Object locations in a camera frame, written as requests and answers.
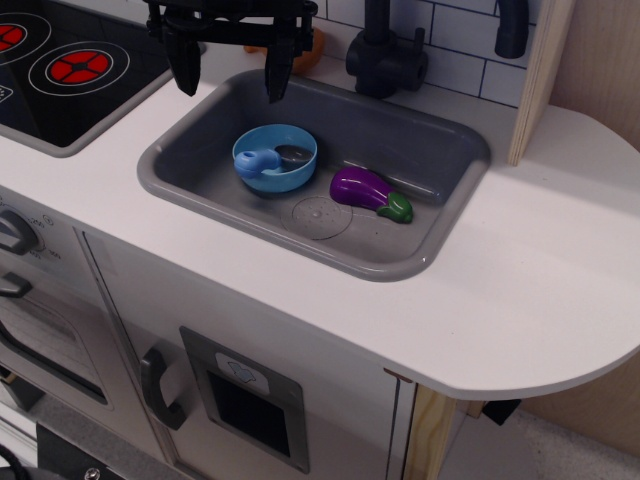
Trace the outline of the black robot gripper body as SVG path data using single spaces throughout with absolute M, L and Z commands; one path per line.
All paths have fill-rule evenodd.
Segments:
M 149 1 L 147 28 L 192 39 L 279 39 L 311 35 L 313 1 Z

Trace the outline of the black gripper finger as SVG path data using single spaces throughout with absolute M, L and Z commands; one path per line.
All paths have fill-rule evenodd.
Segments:
M 165 49 L 178 88 L 194 96 L 200 81 L 200 47 L 194 25 L 181 18 L 165 18 Z
M 273 27 L 265 63 L 265 86 L 270 103 L 284 97 L 294 59 L 302 52 L 295 21 L 276 21 Z

